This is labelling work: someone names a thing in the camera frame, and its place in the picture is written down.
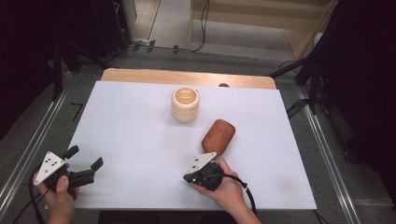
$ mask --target gray floor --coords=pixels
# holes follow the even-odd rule
[[[166,24],[157,23],[153,33],[153,38],[157,40],[156,43],[159,46],[172,47],[175,44],[182,46],[183,43],[186,43],[184,33],[184,35],[175,35],[179,34],[176,30],[185,32],[180,27],[185,27],[186,24],[183,25],[181,23],[175,27],[172,24],[179,20],[165,18],[165,16],[169,16],[169,13],[164,13],[164,10],[166,8],[175,10],[176,2],[175,0],[163,0],[163,14],[159,15],[157,22],[166,21]],[[187,4],[185,2],[189,1],[183,1],[180,5],[184,6]],[[241,30],[236,28],[222,29],[233,29],[235,32]],[[216,29],[209,28],[207,31],[209,32],[210,30],[216,31]],[[275,36],[282,35],[282,31],[267,30],[266,32],[267,34],[275,32]],[[227,47],[227,44],[237,41],[240,39],[238,37],[233,40],[223,39],[225,42],[218,42],[214,48],[211,43],[218,40],[210,40],[208,38],[208,44],[202,53],[180,52],[174,55],[170,50],[155,49],[152,53],[146,53],[144,49],[141,49],[135,52],[123,52],[110,64],[120,68],[150,68],[265,76],[274,72],[281,62],[292,60],[292,54],[288,49],[287,43],[285,44],[284,41],[273,43],[273,40],[282,40],[282,38],[275,37],[271,40],[273,37],[266,36],[265,38],[269,38],[265,42],[266,46],[263,49],[255,50],[254,54],[250,53],[250,49],[241,50],[249,48],[249,46],[229,50],[230,48]],[[99,80],[102,74],[103,70],[96,64],[86,64],[82,67],[80,73],[73,74],[69,92],[64,98],[58,115],[50,125],[47,135],[38,148],[32,167],[42,161],[46,151],[50,150],[60,153],[67,149],[80,117],[79,115],[77,120],[72,120],[78,109],[71,103],[85,104],[94,82]],[[294,75],[293,72],[287,74],[288,77],[293,77]],[[297,87],[293,84],[292,79],[279,77],[276,79],[276,85],[281,92],[285,108],[290,107],[299,99]],[[0,159],[2,168],[0,173],[1,186],[6,183],[23,151],[29,145],[40,120],[45,116],[50,106],[51,95],[52,87],[49,86],[20,117],[8,135],[0,141],[0,154],[2,155]],[[378,174],[364,164],[352,164],[345,160],[343,146],[331,121],[320,110],[318,111],[318,119],[322,125],[322,130],[331,146],[336,164],[355,203],[361,223],[396,223],[396,212],[391,210],[393,204],[384,190]],[[303,110],[300,111],[290,120],[290,124],[300,149],[309,182],[314,190],[318,211],[329,223],[347,223],[345,213],[334,190],[305,112]],[[4,213],[3,219],[1,219],[1,223],[10,223],[23,205],[28,202],[28,179],[25,176],[22,180],[21,186],[15,192],[8,210]],[[42,213],[46,215],[47,211],[42,210]],[[74,223],[96,223],[97,215],[97,211],[77,210]],[[196,223],[200,218],[200,214],[188,212],[161,212],[159,215],[163,223]],[[20,223],[35,223],[33,218],[33,210],[29,208],[21,218]],[[259,218],[262,223],[318,223],[312,211],[260,211]]]

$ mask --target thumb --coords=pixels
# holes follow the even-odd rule
[[[63,175],[58,179],[58,183],[56,184],[56,193],[59,197],[63,197],[67,195],[67,188],[69,187],[69,179],[67,176]]]

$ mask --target finger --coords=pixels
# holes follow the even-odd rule
[[[204,187],[202,187],[202,186],[200,186],[200,185],[197,185],[197,184],[193,184],[192,185],[192,187],[194,188],[194,189],[196,189],[200,194],[202,194],[202,195],[205,195],[205,196],[209,196],[210,195],[210,190],[207,190],[206,188],[204,188]]]
[[[76,195],[79,194],[79,188],[75,188],[75,189],[73,189],[73,191],[75,192]]]
[[[58,179],[58,183],[56,184],[56,193],[58,195],[59,200],[66,200],[66,197],[69,197],[69,193],[67,192],[67,188],[69,187],[69,179],[67,176],[63,175]]]
[[[230,166],[227,164],[227,162],[224,160],[224,158],[218,159],[217,163],[220,166],[220,168],[224,171],[225,174],[229,175],[232,172]]]

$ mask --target black mount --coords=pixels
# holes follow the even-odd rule
[[[70,147],[69,149],[66,150],[66,152],[62,155],[61,158],[63,160],[70,159],[78,152],[79,152],[78,146]],[[91,165],[90,170],[85,170],[80,172],[68,172],[66,168],[66,164],[64,164],[55,173],[53,173],[46,180],[44,180],[44,183],[47,185],[49,189],[56,191],[56,184],[58,183],[58,179],[62,175],[66,175],[69,179],[69,187],[67,191],[73,197],[73,199],[76,199],[77,195],[75,194],[74,189],[93,183],[95,172],[99,170],[99,168],[102,167],[102,165],[103,165],[102,157],[99,158],[96,162],[94,162],[93,165]]]
[[[202,187],[214,191],[221,184],[222,176],[224,172],[215,162],[208,162],[201,170],[192,174],[184,175],[183,178],[188,183],[194,183],[201,185]],[[219,175],[215,177],[207,178],[211,175]]]

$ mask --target metal bar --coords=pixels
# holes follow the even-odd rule
[[[302,87],[297,86],[297,90],[301,99],[308,98],[308,95]],[[334,186],[335,193],[337,194],[338,201],[340,202],[341,207],[344,211],[346,221],[349,224],[360,224],[361,221],[359,219],[355,205],[352,202],[352,199],[347,190],[347,186],[343,178],[341,177],[341,174],[332,156],[332,151],[327,144],[323,131],[320,128],[318,117],[316,115],[313,115],[308,105],[306,105],[304,109],[314,136],[317,139],[320,154],[322,155],[324,163],[326,164],[326,168],[329,172],[330,179],[332,180],[332,184]]]
[[[17,192],[23,178],[29,170],[33,159],[35,158],[35,154],[40,149],[41,143],[43,142],[52,122],[58,114],[68,92],[68,87],[70,86],[70,83],[73,81],[73,79],[74,75],[71,72],[67,72],[64,77],[64,90],[61,92],[59,99],[50,104],[49,109],[35,130],[35,133],[28,146],[24,150],[20,160],[9,176],[6,184],[2,187],[0,192],[0,221],[6,214],[6,211],[13,197],[15,196],[15,193]]]

